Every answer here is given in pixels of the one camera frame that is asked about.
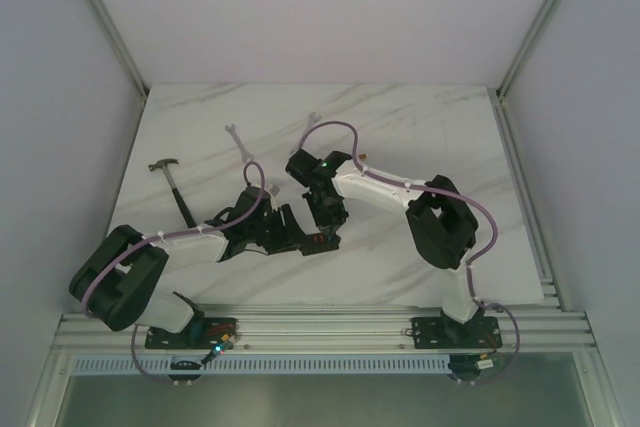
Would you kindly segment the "black fuse box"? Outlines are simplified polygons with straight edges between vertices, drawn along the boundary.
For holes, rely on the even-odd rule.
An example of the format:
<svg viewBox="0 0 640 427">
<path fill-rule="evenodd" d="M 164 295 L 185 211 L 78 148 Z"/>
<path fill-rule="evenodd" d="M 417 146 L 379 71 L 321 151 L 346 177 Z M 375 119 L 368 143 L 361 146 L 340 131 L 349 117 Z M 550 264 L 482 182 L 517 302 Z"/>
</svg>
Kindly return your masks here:
<svg viewBox="0 0 640 427">
<path fill-rule="evenodd" d="M 298 250 L 303 256 L 316 255 L 338 250 L 340 242 L 341 237 L 337 234 L 332 236 L 326 236 L 321 232 L 305 234 Z"/>
</svg>

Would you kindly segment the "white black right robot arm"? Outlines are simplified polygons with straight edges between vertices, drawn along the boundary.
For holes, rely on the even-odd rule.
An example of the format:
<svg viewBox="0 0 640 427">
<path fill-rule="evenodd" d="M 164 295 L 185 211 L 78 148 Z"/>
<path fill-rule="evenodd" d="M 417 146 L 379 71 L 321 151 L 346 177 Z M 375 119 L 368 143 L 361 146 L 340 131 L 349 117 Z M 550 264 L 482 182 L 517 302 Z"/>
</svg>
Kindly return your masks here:
<svg viewBox="0 0 640 427">
<path fill-rule="evenodd" d="M 453 347 L 471 344 L 482 315 L 460 267 L 476 244 L 478 221 L 449 178 L 438 175 L 415 190 L 412 181 L 370 170 L 347 153 L 319 159 L 303 149 L 289 158 L 285 171 L 306 188 L 303 198 L 315 225 L 330 240 L 346 223 L 347 199 L 405 218 L 418 254 L 443 272 L 439 334 Z"/>
</svg>

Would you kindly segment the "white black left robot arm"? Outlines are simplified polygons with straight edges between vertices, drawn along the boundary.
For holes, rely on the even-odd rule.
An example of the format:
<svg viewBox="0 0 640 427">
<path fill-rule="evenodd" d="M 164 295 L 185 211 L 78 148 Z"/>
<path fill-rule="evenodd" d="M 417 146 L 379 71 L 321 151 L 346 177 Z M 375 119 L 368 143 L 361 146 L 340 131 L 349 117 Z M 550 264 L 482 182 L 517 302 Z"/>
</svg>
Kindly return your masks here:
<svg viewBox="0 0 640 427">
<path fill-rule="evenodd" d="M 307 254 L 314 241 L 288 204 L 276 208 L 270 193 L 248 186 L 235 205 L 183 231 L 146 237 L 128 224 L 116 227 L 72 277 L 69 293 L 85 315 L 114 332 L 159 328 L 180 348 L 192 349 L 203 340 L 204 314 L 187 296 L 160 289 L 163 274 L 197 260 L 224 262 L 250 246 L 266 255 Z"/>
</svg>

